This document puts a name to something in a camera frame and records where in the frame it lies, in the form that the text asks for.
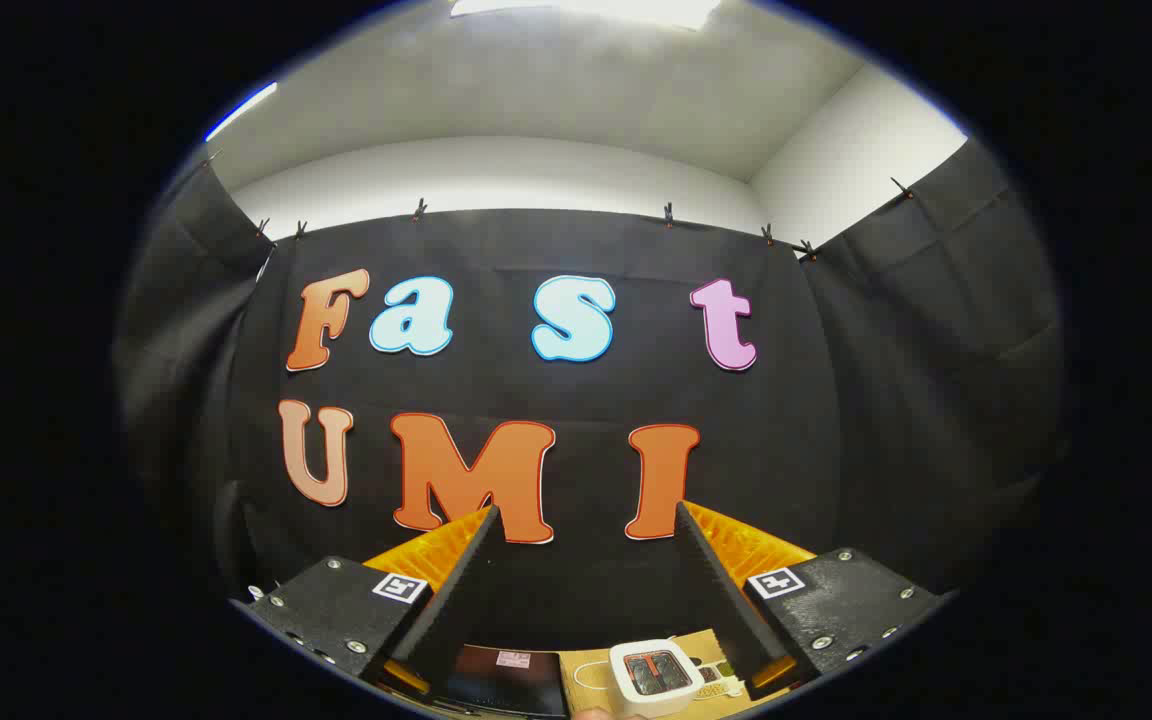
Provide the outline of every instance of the clothespin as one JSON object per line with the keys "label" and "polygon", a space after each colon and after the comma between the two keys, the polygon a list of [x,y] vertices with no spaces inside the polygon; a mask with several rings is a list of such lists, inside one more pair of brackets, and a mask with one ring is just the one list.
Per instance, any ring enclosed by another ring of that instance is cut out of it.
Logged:
{"label": "clothespin", "polygon": [[804,240],[803,245],[794,245],[794,243],[790,243],[790,247],[791,249],[797,250],[801,253],[805,255],[806,260],[811,260],[814,263],[814,249],[812,248],[812,243]]}
{"label": "clothespin", "polygon": [[910,192],[910,190],[909,190],[908,187],[904,187],[904,184],[901,184],[900,181],[897,181],[896,179],[892,179],[892,182],[896,183],[896,187],[900,188],[901,192],[905,194],[905,197],[909,197],[910,200],[914,199],[914,192]]}

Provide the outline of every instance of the letter m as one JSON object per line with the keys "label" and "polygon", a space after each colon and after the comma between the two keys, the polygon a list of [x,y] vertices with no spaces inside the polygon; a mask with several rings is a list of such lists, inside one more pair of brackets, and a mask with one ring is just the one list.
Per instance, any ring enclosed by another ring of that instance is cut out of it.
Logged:
{"label": "letter m", "polygon": [[396,523],[412,530],[439,528],[444,520],[434,515],[434,498],[448,521],[491,501],[500,509],[507,541],[554,539],[540,501],[545,452],[556,438],[553,429],[525,420],[502,423],[470,468],[439,416],[400,414],[389,427],[403,446],[403,506],[394,511]]}

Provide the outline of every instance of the ceiling light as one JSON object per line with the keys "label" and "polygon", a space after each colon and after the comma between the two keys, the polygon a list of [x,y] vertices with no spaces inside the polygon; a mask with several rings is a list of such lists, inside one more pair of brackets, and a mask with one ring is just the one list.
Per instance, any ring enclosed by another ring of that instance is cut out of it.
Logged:
{"label": "ceiling light", "polygon": [[700,29],[721,0],[456,0],[452,16],[517,8],[559,8],[605,17]]}
{"label": "ceiling light", "polygon": [[217,126],[215,128],[212,128],[211,132],[207,132],[207,137],[204,138],[204,142],[211,142],[211,138],[215,137],[217,132],[222,131],[226,126],[234,122],[235,118],[242,115],[243,113],[247,113],[248,109],[251,109],[253,105],[256,105],[260,100],[264,100],[265,97],[270,97],[271,94],[273,94],[275,90],[278,90],[278,83],[271,82],[268,85],[263,88],[260,92],[257,92],[257,94],[248,97],[245,103],[240,105],[238,108],[235,109],[233,113],[225,115],[225,119],[220,120],[220,124]]}

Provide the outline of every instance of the light blue letter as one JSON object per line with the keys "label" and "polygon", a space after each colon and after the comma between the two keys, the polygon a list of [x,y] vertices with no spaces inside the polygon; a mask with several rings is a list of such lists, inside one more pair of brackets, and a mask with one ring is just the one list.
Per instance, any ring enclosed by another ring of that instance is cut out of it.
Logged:
{"label": "light blue letter", "polygon": [[[407,305],[399,302],[412,295]],[[447,316],[452,311],[452,286],[442,278],[412,278],[385,293],[388,310],[371,323],[371,346],[381,353],[410,348],[416,355],[434,355],[452,342]]]}
{"label": "light blue letter", "polygon": [[586,363],[612,346],[612,319],[605,313],[616,309],[616,294],[604,279],[550,278],[536,288],[532,306],[548,323],[531,331],[531,346],[546,361]]}

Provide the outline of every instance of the pink letter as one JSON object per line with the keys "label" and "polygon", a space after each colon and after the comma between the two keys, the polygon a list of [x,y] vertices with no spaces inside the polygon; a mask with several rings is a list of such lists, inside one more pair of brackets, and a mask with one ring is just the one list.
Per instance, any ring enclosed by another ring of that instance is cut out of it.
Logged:
{"label": "pink letter", "polygon": [[741,342],[736,314],[749,317],[749,300],[732,295],[732,282],[717,281],[691,291],[691,305],[705,314],[705,347],[708,356],[723,370],[744,370],[758,359],[753,343]]}

